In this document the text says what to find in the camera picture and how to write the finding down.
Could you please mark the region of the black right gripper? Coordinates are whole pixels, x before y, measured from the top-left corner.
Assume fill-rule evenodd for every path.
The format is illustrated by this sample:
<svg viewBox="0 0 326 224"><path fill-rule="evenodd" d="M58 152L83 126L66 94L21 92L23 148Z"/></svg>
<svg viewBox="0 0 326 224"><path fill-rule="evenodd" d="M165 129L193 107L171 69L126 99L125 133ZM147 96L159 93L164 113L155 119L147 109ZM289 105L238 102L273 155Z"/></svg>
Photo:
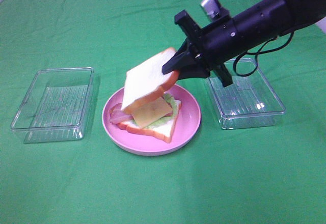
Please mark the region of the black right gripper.
<svg viewBox="0 0 326 224"><path fill-rule="evenodd" d="M233 19L211 22L201 28L185 11L175 16L175 24L186 34L177 52L162 66L162 73L179 71L178 80L207 78L213 71L222 85L233 84L224 62L237 55L236 34Z"/></svg>

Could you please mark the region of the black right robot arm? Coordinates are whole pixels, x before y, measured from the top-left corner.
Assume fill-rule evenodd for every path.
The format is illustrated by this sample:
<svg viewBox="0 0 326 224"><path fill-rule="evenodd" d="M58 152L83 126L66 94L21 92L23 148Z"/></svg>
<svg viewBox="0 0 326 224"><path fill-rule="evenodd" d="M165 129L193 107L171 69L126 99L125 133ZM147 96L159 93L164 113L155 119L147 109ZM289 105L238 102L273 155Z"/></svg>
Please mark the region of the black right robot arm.
<svg viewBox="0 0 326 224"><path fill-rule="evenodd" d="M201 7L210 19L205 27L186 11L175 16L186 39L162 72L179 71L179 78L186 79L207 78L213 71L225 87L233 83L226 61L325 17L325 0L262 0L234 17L219 0L202 0Z"/></svg>

